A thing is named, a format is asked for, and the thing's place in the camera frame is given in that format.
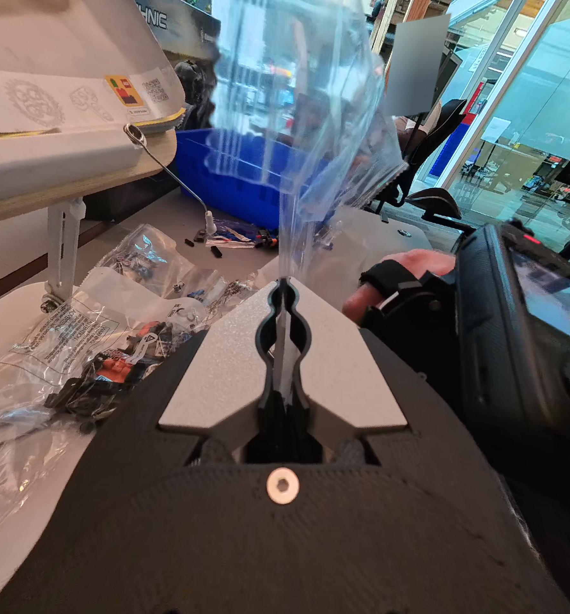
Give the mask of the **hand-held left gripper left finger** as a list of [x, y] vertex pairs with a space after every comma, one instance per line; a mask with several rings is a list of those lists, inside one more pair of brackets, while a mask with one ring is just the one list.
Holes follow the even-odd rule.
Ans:
[[165, 431], [216, 439], [230, 452], [258, 433], [257, 410], [271, 389], [273, 357], [259, 341], [274, 315], [276, 281], [256, 292], [207, 331], [158, 421]]

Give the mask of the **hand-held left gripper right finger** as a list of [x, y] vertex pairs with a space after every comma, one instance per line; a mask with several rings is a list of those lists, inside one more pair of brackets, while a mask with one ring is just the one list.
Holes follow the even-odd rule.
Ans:
[[361, 330], [300, 281], [289, 283], [296, 292], [293, 308], [310, 332], [299, 369], [311, 436], [334, 451], [342, 440], [406, 428]]

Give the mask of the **clear plastic bag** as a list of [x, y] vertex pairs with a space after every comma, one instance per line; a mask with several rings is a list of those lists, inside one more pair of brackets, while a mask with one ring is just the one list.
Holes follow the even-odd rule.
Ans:
[[406, 169], [360, 1], [230, 1], [215, 65], [212, 173], [277, 192], [279, 255], [337, 310], [365, 257], [354, 209]]

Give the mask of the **large white-label lego parts bag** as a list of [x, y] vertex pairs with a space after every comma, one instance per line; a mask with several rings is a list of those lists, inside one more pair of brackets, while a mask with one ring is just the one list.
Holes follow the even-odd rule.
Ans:
[[203, 294], [165, 299], [97, 268], [0, 353], [0, 525], [202, 328]]

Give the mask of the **black lego set box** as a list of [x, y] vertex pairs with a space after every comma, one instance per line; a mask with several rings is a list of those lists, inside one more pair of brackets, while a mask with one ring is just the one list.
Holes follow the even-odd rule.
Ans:
[[211, 127], [221, 24], [212, 1], [136, 1], [185, 94], [178, 131]]

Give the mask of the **lego instruction booklet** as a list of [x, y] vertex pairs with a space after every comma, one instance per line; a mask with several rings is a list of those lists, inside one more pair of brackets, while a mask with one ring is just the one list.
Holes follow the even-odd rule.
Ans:
[[185, 93], [136, 1], [0, 1], [0, 134], [171, 125]]

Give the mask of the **person's right hand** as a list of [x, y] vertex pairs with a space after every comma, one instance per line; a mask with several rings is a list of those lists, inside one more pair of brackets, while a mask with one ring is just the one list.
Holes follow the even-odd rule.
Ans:
[[456, 257], [430, 249], [412, 249], [383, 257], [379, 269], [379, 281], [370, 280], [362, 274], [358, 289], [342, 305], [342, 313], [356, 324], [361, 324], [367, 308], [381, 306], [395, 295], [401, 282], [420, 279], [425, 273], [438, 276], [450, 273], [456, 264]]

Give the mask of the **clear bag of pale parts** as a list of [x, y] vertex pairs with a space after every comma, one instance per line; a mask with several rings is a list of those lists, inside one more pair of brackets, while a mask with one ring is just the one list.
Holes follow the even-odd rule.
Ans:
[[177, 251], [169, 236], [148, 224], [139, 225], [95, 265], [166, 298], [194, 265]]

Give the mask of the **black office chair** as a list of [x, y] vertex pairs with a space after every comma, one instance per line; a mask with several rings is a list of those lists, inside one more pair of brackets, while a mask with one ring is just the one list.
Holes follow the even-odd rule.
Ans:
[[458, 230], [464, 237], [472, 235], [476, 229], [461, 221], [462, 213], [455, 199], [444, 188], [433, 187], [420, 190], [405, 197], [404, 202], [411, 204], [424, 213], [422, 220], [446, 228]]
[[412, 154], [403, 157], [408, 167], [388, 183], [376, 196], [379, 200], [377, 214], [381, 214], [384, 204], [400, 207], [408, 196], [415, 175], [427, 158], [459, 127], [465, 118], [466, 99], [452, 99], [444, 106], [438, 106], [431, 115], [439, 115], [438, 123], [427, 138], [419, 144]]

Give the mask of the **small bag of blue parts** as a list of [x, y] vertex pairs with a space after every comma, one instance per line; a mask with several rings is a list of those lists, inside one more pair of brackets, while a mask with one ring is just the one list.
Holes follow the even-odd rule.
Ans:
[[253, 224], [215, 219], [215, 233], [207, 236], [209, 247], [254, 249], [264, 243], [262, 231]]

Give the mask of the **blue plastic bin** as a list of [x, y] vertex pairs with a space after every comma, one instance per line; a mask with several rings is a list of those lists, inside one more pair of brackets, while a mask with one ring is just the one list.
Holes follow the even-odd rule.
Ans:
[[181, 181], [199, 196], [207, 208], [268, 230], [279, 226], [281, 176], [290, 179], [298, 171], [306, 153], [282, 140], [266, 141], [259, 134], [241, 135], [238, 157], [232, 162], [233, 174], [219, 172], [218, 144], [228, 137], [227, 130], [177, 130], [175, 164]]

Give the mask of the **wooden post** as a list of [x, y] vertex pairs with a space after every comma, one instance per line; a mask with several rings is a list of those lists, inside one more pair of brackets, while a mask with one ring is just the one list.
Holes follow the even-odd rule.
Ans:
[[370, 1], [371, 49], [380, 54], [390, 25], [423, 19], [431, 1]]

